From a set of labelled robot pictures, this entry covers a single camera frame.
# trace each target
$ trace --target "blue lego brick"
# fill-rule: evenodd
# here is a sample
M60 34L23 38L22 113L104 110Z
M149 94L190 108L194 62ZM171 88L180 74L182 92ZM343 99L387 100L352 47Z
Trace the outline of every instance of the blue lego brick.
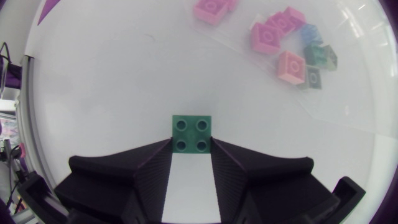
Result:
M305 45L310 44L323 44L321 33L315 25L305 24L301 29L301 36Z
M173 152L210 153L211 116L173 115Z

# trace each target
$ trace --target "pink lego brick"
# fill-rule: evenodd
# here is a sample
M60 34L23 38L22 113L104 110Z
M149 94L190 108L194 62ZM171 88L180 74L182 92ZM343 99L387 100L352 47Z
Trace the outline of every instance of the pink lego brick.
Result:
M278 77L297 85L305 82L305 59L285 51L279 55Z
M300 29L304 26L304 24L307 23L305 15L292 7L286 8L286 10L284 11L284 15L290 22L294 24L295 30Z
M288 20L287 17L281 12L270 16L268 18L266 25L273 26L279 29L280 37L285 37L287 34L291 33L295 29L295 25Z
M280 37L274 27L257 22L251 29L252 49L265 54L276 54L280 49Z
M238 4L238 0L225 0L228 3L228 10L233 11L236 9L236 5Z
M196 18L217 25L228 11L228 3L225 0L200 0L193 7Z

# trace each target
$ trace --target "lego stud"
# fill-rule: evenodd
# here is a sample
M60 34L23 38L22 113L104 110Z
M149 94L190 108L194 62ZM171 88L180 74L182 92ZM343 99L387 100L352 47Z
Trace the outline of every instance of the lego stud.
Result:
M217 4L215 3L215 2L207 2L206 4L205 4L205 8L207 9L207 10L209 10L209 11L214 11L214 10L216 10L217 9Z
M177 130L185 131L188 125L185 120L181 119L181 120L177 121L177 124L175 126L176 126Z
M300 65L296 61L293 61L290 63L290 69L292 69L293 72L298 72L300 71Z
M197 122L197 129L199 131L206 131L208 127L208 124L205 120L201 119Z
M204 150L206 150L206 148L207 148L207 144L205 141L198 141L198 143L197 143L198 151L203 152Z
M310 74L310 82L311 83L317 83L318 82L317 74L315 74L315 73L311 73Z
M278 26L282 29L286 28L286 26L287 26L287 23L283 19L279 19L277 23L278 23Z
M176 148L178 151L183 152L187 148L187 143L183 140L178 140L176 143Z
M272 42L274 40L274 36L268 31L262 33L262 38L265 42Z

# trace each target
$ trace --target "dark green lego brick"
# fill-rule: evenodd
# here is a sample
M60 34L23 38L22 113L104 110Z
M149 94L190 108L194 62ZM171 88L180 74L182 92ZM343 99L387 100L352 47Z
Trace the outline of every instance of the dark green lego brick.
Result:
M326 68L328 60L325 57L325 49L322 47L316 44L310 44L304 48L304 56L307 65Z
M173 152L210 153L211 116L173 115Z
M306 65L305 71L305 82L303 84L297 85L297 88L299 88L300 90L321 90L322 82L319 68L313 67L311 65Z
M323 49L325 51L325 57L327 60L326 67L329 69L329 71L336 71L338 59L335 51L332 49L332 47L330 47L330 45L324 46Z

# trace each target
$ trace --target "lego brick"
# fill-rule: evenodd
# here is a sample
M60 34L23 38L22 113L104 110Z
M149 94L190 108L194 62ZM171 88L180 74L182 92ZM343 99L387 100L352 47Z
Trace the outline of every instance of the lego brick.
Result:
M326 63L327 69L329 71L337 70L338 60L337 60L337 55L336 55L335 51L332 49L332 47L330 47L330 45L324 46L323 49L325 51L325 57L327 60L327 63Z
M193 7L193 14L200 20L217 25L227 13L229 5L225 0L200 0Z
M305 24L301 29L301 36L305 45L323 44L321 33L315 25Z
M307 23L305 15L290 6L286 8L286 10L284 11L284 15L290 22L294 24L295 30L300 29Z
M300 90L307 90L307 89L322 89L322 81L321 81L321 74L320 70L317 67L305 66L305 82L303 84L297 85L297 88Z
M280 38L285 37L295 29L294 24L281 12L277 12L275 15L270 16L266 25L277 28L279 30Z
M318 68L326 68L327 59L325 57L324 48L316 44L310 44L304 48L304 55L307 65L312 65Z
M276 54L280 49L278 30L274 27L256 23L251 30L252 49L265 54Z
M173 115L173 152L210 153L211 116Z
M278 78L297 85L305 82L305 60L292 52L279 55Z
M236 5L238 4L238 0L225 0L228 3L228 10L233 11L236 9Z

